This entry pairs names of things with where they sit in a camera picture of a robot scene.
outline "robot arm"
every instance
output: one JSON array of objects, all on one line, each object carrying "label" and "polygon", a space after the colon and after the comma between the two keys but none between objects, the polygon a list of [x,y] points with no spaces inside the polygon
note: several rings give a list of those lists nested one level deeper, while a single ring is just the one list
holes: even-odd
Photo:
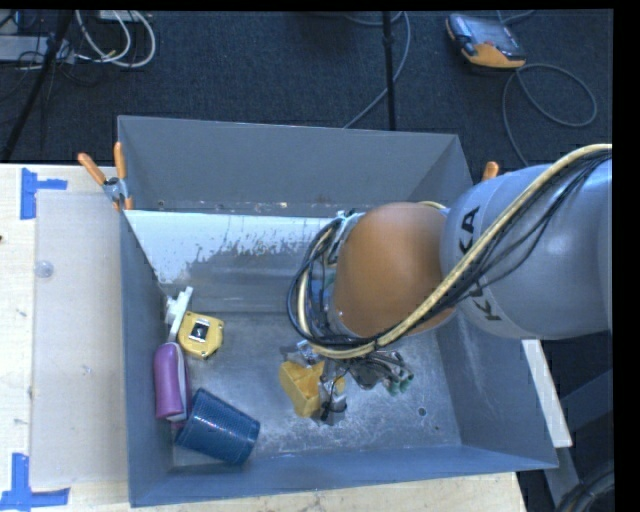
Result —
[{"label": "robot arm", "polygon": [[412,373],[389,346],[454,311],[505,338],[612,329],[610,260],[611,145],[599,144],[483,181],[450,208],[339,216],[311,244],[289,314],[315,354],[338,362],[321,382],[348,372],[397,390],[393,377]]}]

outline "blue tape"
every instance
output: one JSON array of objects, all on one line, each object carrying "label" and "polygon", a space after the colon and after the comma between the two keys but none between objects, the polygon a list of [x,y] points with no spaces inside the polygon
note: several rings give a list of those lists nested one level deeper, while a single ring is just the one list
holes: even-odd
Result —
[{"label": "blue tape", "polygon": [[31,507],[55,507],[67,504],[69,488],[59,491],[31,492],[29,457],[21,453],[14,453],[11,459],[11,490],[2,492],[0,510],[30,512]]},{"label": "blue tape", "polygon": [[20,219],[33,219],[36,216],[36,192],[39,189],[66,190],[67,181],[47,179],[38,181],[38,173],[22,168],[22,186],[20,197]]}]

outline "dark carpet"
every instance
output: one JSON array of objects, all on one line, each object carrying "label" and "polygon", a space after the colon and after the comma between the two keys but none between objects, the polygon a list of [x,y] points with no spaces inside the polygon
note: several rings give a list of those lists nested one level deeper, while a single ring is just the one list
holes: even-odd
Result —
[{"label": "dark carpet", "polygon": [[[471,66],[445,31],[450,11],[393,12],[398,131],[457,134],[474,182],[490,160],[512,171],[611,142],[613,9],[465,13],[501,16],[527,52],[526,67],[515,73]],[[99,165],[112,165],[122,114],[389,129],[386,97],[357,118],[387,84],[379,12],[149,14],[157,43],[151,62],[134,69],[79,59],[54,65],[17,143],[4,148],[7,161],[75,164],[84,151]],[[82,15],[101,48],[122,48],[116,23],[97,21],[95,11]],[[20,31],[50,34],[56,17],[57,11],[26,10]],[[142,25],[130,26],[140,60],[149,38]],[[67,40],[78,53],[92,54],[75,18]],[[31,57],[22,56],[23,67]],[[15,134],[37,76],[15,62],[0,64],[0,144]],[[612,367],[611,341],[603,334],[544,342],[560,398]],[[574,439],[576,469],[586,477],[613,459],[613,416]],[[519,479],[528,512],[553,510],[542,472]]]}]

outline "black stand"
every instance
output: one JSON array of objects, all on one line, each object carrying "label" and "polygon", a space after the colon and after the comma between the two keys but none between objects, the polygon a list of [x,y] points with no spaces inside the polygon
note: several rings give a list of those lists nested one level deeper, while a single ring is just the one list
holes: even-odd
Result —
[{"label": "black stand", "polygon": [[391,45],[393,37],[391,36],[391,13],[382,11],[382,30],[385,55],[385,68],[387,74],[387,104],[389,109],[389,130],[396,129],[396,109],[395,109],[395,91],[393,83],[393,56],[391,53]]},{"label": "black stand", "polygon": [[72,10],[64,10],[60,11],[58,14],[58,24],[56,26],[56,33],[53,36],[53,39],[49,39],[47,41],[47,53],[44,57],[44,61],[42,62],[42,68],[38,73],[38,77],[36,78],[36,83],[33,84],[33,89],[31,89],[31,93],[29,94],[29,99],[27,100],[26,105],[22,109],[16,124],[14,125],[11,133],[9,134],[9,139],[6,144],[2,148],[2,156],[0,157],[0,163],[7,163],[13,154],[13,150],[20,139],[20,135],[22,134],[22,130],[24,128],[27,119],[29,118],[29,114],[33,109],[33,105],[38,99],[38,95],[40,94],[40,89],[42,89],[42,84],[44,83],[44,79],[49,72],[49,68],[51,64],[54,62],[56,55],[60,51],[60,46],[62,45],[62,41],[64,40],[64,36],[67,33],[67,29],[71,24],[71,19],[73,18]]}]

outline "metal pole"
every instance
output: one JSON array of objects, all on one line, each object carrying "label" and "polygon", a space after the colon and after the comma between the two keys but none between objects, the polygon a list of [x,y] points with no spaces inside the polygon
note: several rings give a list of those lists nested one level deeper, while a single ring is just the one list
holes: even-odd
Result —
[{"label": "metal pole", "polygon": [[395,109],[395,92],[393,83],[393,56],[391,52],[391,45],[393,43],[393,37],[391,36],[391,13],[389,11],[382,11],[382,30],[385,53],[385,68],[387,74],[387,104],[389,111],[389,130],[395,131],[396,129],[396,109]]}]

